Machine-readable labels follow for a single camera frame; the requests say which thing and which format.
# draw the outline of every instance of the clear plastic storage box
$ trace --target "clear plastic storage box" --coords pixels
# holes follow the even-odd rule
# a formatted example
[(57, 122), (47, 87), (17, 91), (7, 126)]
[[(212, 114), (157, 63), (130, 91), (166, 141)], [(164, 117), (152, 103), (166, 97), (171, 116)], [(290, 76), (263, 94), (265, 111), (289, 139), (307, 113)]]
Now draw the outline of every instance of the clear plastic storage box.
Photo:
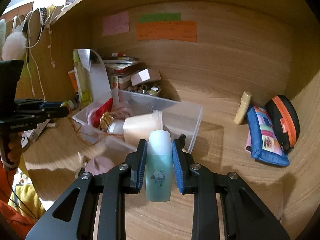
[(113, 89), (111, 92), (104, 94), (72, 117), (78, 123), (78, 132), (84, 140), (94, 144), (105, 137), (104, 132), (88, 125), (87, 114), (90, 110), (102, 106), (111, 97), (113, 98), (113, 104), (127, 101), (134, 115), (150, 114), (154, 110), (162, 111), (164, 129), (170, 132), (172, 139), (178, 139), (181, 134), (185, 134), (185, 149), (189, 153), (192, 152), (203, 112), (201, 105), (187, 101), (176, 102), (118, 89)]

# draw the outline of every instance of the green sticky note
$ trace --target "green sticky note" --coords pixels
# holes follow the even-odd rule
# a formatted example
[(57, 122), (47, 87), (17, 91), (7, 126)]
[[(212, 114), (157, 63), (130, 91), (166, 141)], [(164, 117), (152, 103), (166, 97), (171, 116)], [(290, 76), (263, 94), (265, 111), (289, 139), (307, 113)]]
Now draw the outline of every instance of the green sticky note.
[(181, 21), (181, 13), (150, 13), (140, 16), (139, 23)]

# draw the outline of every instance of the metal screw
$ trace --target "metal screw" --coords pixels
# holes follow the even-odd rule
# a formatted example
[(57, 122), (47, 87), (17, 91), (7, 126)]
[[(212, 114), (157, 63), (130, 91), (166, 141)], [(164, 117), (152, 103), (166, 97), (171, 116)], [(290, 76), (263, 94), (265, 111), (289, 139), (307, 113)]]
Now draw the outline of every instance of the metal screw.
[(199, 170), (199, 169), (201, 169), (201, 165), (199, 163), (194, 163), (191, 165), (191, 169)]
[(230, 172), (229, 177), (230, 177), (230, 179), (238, 179), (238, 174), (235, 172)]
[(91, 173), (85, 172), (81, 174), (81, 179), (89, 179), (91, 177)]
[(128, 168), (128, 165), (126, 163), (121, 163), (119, 165), (119, 170), (124, 171)]

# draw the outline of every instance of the teal bottle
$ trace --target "teal bottle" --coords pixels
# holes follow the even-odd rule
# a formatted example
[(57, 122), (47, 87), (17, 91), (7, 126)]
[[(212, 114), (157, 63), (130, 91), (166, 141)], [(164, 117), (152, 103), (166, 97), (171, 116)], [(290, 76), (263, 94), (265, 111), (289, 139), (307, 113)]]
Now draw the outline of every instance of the teal bottle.
[(153, 131), (148, 141), (146, 163), (147, 200), (166, 202), (171, 197), (172, 145), (170, 133)]

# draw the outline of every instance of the orange zipper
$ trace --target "orange zipper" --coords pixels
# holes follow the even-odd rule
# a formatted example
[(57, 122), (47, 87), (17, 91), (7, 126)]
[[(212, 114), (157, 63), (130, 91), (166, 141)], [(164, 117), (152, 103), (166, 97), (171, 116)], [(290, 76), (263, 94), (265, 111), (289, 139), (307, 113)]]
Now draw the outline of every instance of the orange zipper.
[(297, 134), (296, 134), (296, 128), (294, 127), (294, 123), (292, 121), (291, 115), (289, 114), (287, 108), (284, 106), (283, 102), (278, 96), (274, 97), (272, 100), (278, 107), (280, 114), (284, 119), (284, 123), (288, 131), (289, 144), (290, 144), (290, 147), (293, 147), (297, 142)]

